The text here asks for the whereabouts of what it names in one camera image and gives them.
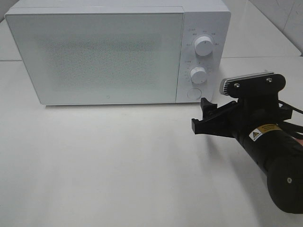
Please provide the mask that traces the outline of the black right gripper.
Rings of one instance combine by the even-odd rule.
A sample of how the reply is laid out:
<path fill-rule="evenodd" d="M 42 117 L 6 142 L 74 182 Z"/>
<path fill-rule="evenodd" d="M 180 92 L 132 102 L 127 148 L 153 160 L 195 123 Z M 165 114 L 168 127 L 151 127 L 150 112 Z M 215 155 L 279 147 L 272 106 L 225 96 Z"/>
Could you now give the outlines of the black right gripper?
<path fill-rule="evenodd" d="M 278 92 L 239 98 L 220 107 L 201 98 L 200 106 L 203 119 L 191 119 L 194 134 L 233 135 L 237 140 L 263 124 L 291 119 L 293 113 L 291 108 L 279 106 Z"/>

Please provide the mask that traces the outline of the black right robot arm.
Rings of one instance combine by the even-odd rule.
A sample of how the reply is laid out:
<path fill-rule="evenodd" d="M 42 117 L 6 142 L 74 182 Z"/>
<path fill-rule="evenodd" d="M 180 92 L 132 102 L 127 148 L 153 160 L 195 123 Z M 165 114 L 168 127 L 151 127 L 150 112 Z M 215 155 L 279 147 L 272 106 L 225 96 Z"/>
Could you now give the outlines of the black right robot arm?
<path fill-rule="evenodd" d="M 194 134 L 234 138 L 267 177 L 274 204 L 303 212 L 303 147 L 284 130 L 278 94 L 239 98 L 221 107 L 201 99 L 203 119 L 192 119 Z"/>

